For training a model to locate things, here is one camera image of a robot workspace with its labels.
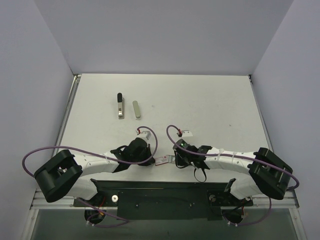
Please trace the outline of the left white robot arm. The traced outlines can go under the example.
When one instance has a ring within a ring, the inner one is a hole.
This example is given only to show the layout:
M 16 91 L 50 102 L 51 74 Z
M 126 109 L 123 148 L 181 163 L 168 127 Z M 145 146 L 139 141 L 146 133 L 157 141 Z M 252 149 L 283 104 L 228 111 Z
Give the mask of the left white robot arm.
M 103 153 L 102 157 L 61 150 L 34 173 L 34 178 L 48 203 L 69 196 L 97 206 L 103 200 L 103 193 L 93 180 L 84 179 L 84 176 L 118 173 L 131 165 L 149 166 L 154 163 L 150 144 L 145 138 L 137 137 L 129 145 Z

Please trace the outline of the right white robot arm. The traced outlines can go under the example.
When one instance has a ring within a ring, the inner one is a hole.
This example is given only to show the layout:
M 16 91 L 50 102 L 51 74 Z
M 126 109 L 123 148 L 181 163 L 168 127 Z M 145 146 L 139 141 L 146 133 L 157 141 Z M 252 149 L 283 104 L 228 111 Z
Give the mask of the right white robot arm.
M 288 189 L 293 169 L 270 149 L 261 147 L 255 152 L 232 152 L 202 145 L 197 148 L 180 139 L 173 145 L 176 165 L 196 170 L 221 169 L 245 174 L 245 179 L 232 179 L 223 192 L 230 205 L 239 200 L 264 194 L 282 200 Z

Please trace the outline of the red white staple box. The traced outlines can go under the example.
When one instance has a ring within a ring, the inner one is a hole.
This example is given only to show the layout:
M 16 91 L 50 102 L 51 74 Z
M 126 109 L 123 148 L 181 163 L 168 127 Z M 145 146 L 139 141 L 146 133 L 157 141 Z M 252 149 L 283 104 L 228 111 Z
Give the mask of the red white staple box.
M 167 155 L 154 159 L 154 165 L 155 166 L 168 164 L 169 162 L 170 162 L 170 159 L 169 159 L 169 157 Z

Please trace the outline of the olive green stapler cover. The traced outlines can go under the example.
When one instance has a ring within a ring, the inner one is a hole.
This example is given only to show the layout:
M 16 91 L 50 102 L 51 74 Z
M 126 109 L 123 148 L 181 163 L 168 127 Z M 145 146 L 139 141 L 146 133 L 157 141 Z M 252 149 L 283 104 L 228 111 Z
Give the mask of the olive green stapler cover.
M 137 120 L 140 120 L 141 117 L 142 117 L 142 115 L 141 115 L 141 110 L 140 110 L 139 103 L 138 103 L 136 100 L 134 100 L 134 101 L 132 102 L 132 106 L 133 106 L 135 118 L 136 118 Z

